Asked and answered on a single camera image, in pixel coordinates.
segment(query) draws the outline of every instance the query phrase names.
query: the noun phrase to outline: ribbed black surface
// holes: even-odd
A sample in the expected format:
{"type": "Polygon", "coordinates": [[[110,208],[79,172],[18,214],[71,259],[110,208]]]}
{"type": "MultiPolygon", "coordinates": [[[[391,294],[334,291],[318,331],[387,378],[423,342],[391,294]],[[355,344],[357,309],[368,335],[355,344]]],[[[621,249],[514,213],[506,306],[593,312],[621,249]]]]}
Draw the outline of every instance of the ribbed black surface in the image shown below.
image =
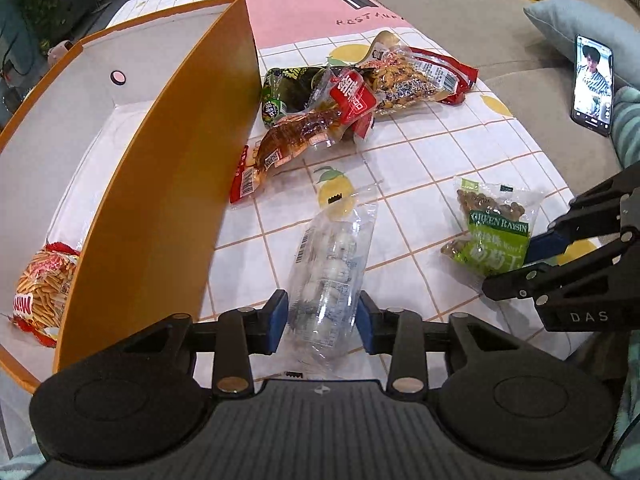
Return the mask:
{"type": "Polygon", "coordinates": [[[376,381],[269,381],[253,399],[219,405],[193,440],[161,459],[108,471],[50,462],[32,478],[596,480],[610,477],[593,463],[555,472],[529,472],[482,462],[450,442],[427,408],[389,399],[376,381]]]}

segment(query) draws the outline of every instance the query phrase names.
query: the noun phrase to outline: phone screen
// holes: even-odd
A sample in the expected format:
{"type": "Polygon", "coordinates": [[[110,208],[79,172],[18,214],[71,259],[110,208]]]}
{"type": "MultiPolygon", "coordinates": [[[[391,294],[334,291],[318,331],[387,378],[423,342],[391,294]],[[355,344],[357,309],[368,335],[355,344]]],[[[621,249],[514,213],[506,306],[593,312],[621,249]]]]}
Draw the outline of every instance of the phone screen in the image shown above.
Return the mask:
{"type": "Polygon", "coordinates": [[[575,48],[572,119],[608,136],[613,96],[613,53],[608,46],[583,36],[576,36],[575,48]]]}

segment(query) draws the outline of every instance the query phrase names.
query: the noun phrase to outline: black hair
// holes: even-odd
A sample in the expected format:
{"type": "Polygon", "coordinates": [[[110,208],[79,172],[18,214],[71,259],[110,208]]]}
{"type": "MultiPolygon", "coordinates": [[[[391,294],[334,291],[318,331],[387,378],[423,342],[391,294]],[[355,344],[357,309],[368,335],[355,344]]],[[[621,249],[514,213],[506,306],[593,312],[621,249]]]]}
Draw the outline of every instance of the black hair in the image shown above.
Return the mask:
{"type": "Polygon", "coordinates": [[[598,52],[598,49],[595,48],[594,46],[585,45],[582,48],[582,55],[584,57],[590,57],[596,62],[596,64],[600,62],[600,53],[598,52]]]}

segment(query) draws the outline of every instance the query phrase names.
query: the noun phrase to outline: couch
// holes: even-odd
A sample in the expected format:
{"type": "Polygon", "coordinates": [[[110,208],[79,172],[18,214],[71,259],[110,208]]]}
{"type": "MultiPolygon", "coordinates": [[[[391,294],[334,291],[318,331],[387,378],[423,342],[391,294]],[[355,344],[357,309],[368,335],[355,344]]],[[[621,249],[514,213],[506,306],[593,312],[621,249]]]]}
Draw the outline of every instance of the couch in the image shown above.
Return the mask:
{"type": "MultiPolygon", "coordinates": [[[[478,67],[482,81],[522,122],[574,194],[621,169],[609,139],[570,119],[572,63],[524,15],[529,0],[379,1],[478,67]]],[[[628,0],[583,1],[640,29],[640,10],[628,0]]]]}

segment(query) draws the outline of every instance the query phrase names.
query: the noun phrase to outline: yellow lemon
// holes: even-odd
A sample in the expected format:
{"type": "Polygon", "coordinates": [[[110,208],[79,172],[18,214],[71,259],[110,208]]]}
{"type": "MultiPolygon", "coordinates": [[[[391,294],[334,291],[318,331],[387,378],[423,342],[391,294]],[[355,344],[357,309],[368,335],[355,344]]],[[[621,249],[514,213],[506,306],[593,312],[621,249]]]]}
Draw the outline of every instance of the yellow lemon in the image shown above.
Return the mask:
{"type": "Polygon", "coordinates": [[[490,95],[483,95],[482,101],[484,101],[484,104],[486,104],[487,107],[493,110],[495,113],[513,117],[509,109],[495,97],[491,97],[490,95]]]}
{"type": "Polygon", "coordinates": [[[564,265],[595,250],[596,246],[593,245],[592,242],[588,240],[578,240],[568,246],[564,254],[556,256],[556,261],[558,262],[558,265],[564,265]]]}
{"type": "Polygon", "coordinates": [[[322,171],[322,175],[318,180],[318,184],[323,183],[322,187],[318,191],[318,203],[321,209],[324,209],[329,204],[334,202],[341,202],[344,204],[344,211],[353,209],[355,199],[353,193],[355,189],[348,177],[341,171],[338,171],[331,166],[323,166],[314,171],[317,173],[322,171]]]}
{"type": "Polygon", "coordinates": [[[362,60],[369,52],[369,45],[348,44],[334,48],[329,54],[329,63],[340,61],[342,63],[353,64],[362,60]]]}

